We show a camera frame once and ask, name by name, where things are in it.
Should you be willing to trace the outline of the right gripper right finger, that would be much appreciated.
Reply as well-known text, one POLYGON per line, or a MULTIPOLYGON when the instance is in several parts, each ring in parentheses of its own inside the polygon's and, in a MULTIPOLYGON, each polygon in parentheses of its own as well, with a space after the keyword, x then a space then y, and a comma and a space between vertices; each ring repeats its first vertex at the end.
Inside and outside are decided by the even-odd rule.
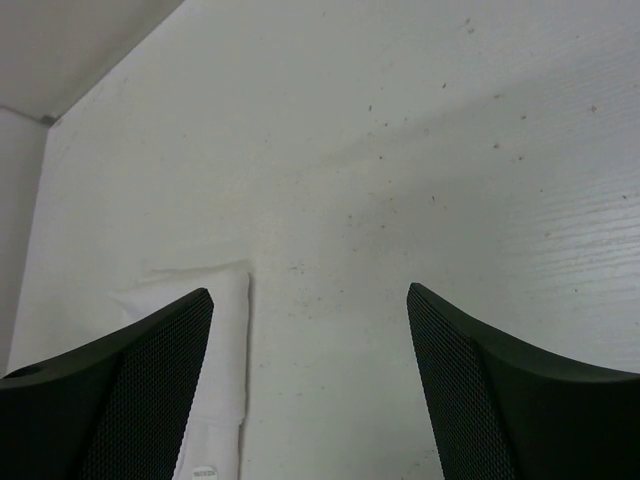
POLYGON ((419 283, 406 304, 445 478, 638 478, 638 374, 533 346, 419 283))

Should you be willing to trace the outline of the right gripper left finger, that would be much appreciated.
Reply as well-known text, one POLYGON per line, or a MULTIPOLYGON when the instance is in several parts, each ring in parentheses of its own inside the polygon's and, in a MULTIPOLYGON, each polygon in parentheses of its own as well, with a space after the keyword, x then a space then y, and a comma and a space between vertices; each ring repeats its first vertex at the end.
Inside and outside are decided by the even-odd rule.
POLYGON ((172 478, 213 310, 198 288, 2 377, 2 478, 172 478))

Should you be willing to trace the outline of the white tank top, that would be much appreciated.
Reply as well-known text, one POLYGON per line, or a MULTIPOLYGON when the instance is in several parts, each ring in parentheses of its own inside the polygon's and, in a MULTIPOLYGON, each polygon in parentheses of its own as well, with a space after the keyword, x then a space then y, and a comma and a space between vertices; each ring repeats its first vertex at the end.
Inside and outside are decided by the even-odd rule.
POLYGON ((197 288, 210 294, 213 319, 173 477, 237 479, 246 415, 248 264, 161 270, 110 297, 122 308, 122 324, 128 326, 197 288))

